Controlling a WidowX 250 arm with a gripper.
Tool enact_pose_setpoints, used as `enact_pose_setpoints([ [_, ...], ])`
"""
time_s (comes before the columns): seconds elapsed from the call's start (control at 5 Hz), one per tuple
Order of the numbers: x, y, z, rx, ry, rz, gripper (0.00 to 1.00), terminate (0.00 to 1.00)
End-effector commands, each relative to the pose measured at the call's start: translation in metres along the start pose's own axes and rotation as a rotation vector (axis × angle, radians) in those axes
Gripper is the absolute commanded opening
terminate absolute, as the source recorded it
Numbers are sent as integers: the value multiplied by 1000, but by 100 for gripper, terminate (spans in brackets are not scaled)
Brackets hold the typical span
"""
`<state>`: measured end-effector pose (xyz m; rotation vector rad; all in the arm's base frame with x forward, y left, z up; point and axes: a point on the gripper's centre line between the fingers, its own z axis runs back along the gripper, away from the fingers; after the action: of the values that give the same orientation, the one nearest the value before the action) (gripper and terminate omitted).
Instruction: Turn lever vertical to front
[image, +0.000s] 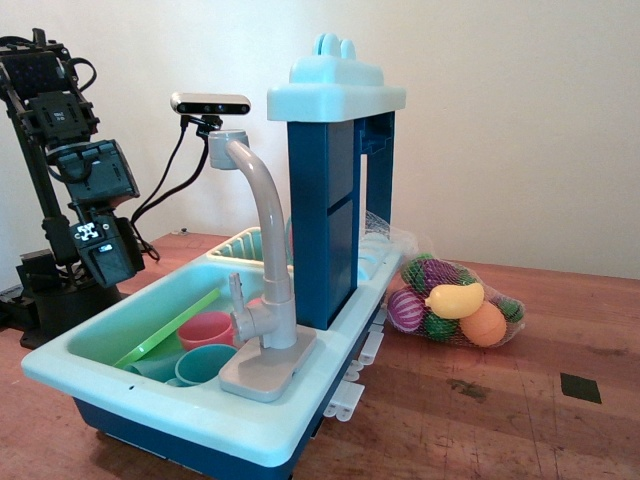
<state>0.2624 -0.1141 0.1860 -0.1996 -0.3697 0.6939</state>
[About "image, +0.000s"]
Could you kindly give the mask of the black gripper body with tag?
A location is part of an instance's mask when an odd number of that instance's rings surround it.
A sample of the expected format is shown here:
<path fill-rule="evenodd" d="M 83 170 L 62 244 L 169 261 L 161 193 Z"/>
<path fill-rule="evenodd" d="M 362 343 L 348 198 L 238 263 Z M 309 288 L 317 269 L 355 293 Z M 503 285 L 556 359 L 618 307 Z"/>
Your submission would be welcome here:
<path fill-rule="evenodd" d="M 102 287 L 112 287 L 144 269 L 128 219 L 112 208 L 74 206 L 78 221 L 69 230 L 85 267 Z"/>

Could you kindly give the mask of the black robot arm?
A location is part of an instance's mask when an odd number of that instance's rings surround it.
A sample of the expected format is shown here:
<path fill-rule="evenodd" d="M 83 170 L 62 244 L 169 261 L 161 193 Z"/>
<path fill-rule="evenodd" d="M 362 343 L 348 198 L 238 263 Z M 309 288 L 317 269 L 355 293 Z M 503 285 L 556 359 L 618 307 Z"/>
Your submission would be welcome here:
<path fill-rule="evenodd" d="M 48 248 L 26 253 L 10 325 L 35 349 L 118 303 L 119 283 L 144 268 L 130 221 L 115 209 L 138 197 L 114 140 L 93 140 L 98 118 L 61 43 L 41 29 L 1 39 L 1 100 L 42 210 Z"/>

